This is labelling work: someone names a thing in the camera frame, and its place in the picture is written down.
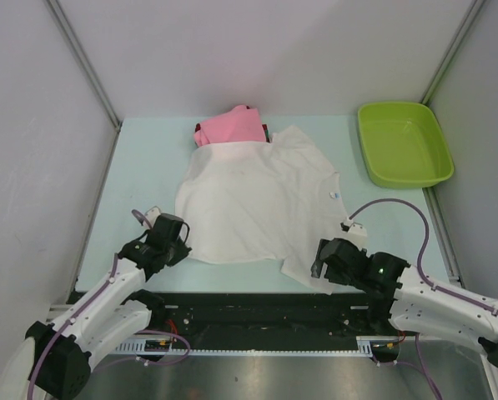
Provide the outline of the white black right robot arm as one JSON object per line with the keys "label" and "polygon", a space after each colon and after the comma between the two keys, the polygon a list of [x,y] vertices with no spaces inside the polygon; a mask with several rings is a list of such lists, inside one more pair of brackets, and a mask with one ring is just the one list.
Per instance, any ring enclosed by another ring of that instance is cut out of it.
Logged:
{"label": "white black right robot arm", "polygon": [[404,259],[369,255],[343,238],[320,240],[312,273],[364,292],[373,333],[394,328],[440,338],[484,355],[498,368],[498,299],[429,280]]}

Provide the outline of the white t shirt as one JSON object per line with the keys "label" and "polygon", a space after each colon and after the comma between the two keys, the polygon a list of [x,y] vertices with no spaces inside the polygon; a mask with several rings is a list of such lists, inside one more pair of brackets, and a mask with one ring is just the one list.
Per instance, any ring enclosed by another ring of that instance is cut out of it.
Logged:
{"label": "white t shirt", "polygon": [[272,141],[209,144],[193,152],[175,199],[190,227],[190,256],[212,264],[282,261],[281,272],[317,292],[335,285],[312,276],[319,242],[348,217],[340,175],[296,126]]}

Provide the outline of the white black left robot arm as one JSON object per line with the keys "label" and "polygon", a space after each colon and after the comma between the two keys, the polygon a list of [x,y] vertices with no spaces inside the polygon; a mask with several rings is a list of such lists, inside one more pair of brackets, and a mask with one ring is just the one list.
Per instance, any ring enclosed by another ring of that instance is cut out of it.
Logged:
{"label": "white black left robot arm", "polygon": [[164,300],[145,283],[190,253],[190,227],[167,213],[133,215],[143,233],[123,245],[93,289],[50,323],[36,322],[26,333],[35,343],[25,397],[41,389],[57,399],[73,399],[103,358],[136,333],[168,326]]}

